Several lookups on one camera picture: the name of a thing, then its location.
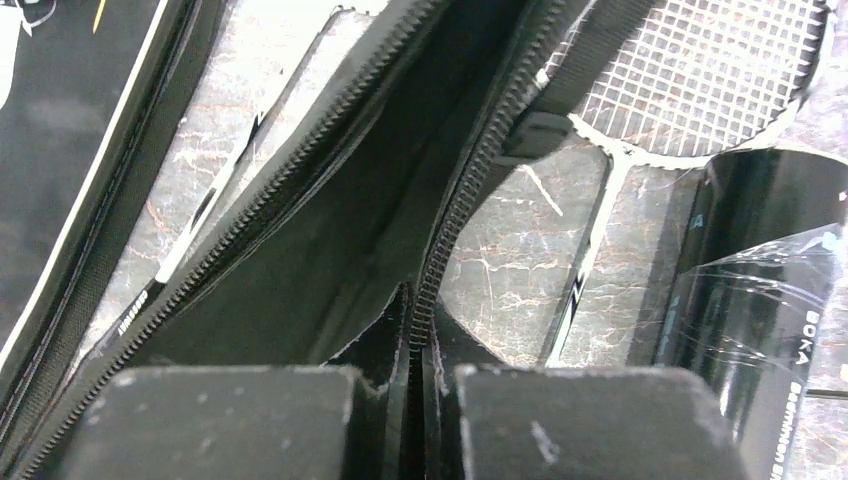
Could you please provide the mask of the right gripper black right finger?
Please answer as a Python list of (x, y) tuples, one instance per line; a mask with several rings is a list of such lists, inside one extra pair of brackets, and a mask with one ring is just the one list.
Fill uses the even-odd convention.
[(714, 394), (677, 368), (502, 364), (444, 311), (424, 350), (430, 479), (743, 479)]

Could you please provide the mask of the black crossway racket bag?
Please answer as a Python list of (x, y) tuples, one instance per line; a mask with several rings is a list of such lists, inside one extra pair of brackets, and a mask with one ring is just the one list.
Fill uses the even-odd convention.
[(8, 462), (56, 461), (133, 368), (319, 367), (408, 291), (402, 449), (426, 475), (424, 350), (457, 238), (501, 159), (551, 153), (648, 1), (392, 1), (161, 296), (92, 350)]

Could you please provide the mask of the black sport racket bag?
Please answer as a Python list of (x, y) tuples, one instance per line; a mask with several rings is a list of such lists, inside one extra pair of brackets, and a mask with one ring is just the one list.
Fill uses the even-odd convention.
[(220, 1), (5, 1), (1, 5), (1, 396), (11, 348), (66, 221), (124, 108), (139, 63), (182, 54)]

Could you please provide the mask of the black white shaft racket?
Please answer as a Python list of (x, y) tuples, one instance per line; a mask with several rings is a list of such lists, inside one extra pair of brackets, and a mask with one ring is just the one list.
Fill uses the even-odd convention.
[(715, 155), (772, 144), (831, 54), (833, 1), (662, 1), (570, 114), (608, 167), (538, 363), (556, 368), (606, 225), (635, 166), (699, 169)]

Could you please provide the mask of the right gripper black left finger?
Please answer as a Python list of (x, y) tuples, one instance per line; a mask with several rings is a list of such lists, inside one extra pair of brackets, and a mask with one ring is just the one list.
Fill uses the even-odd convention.
[(405, 479), (399, 288), (319, 367), (133, 368), (61, 448), (60, 479)]

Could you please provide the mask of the black shuttlecock tube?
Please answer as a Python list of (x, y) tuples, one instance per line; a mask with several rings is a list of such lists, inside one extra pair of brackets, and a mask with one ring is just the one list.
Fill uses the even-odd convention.
[(784, 479), (827, 304), (847, 260), (847, 163), (730, 151), (694, 196), (653, 362), (698, 374), (748, 474)]

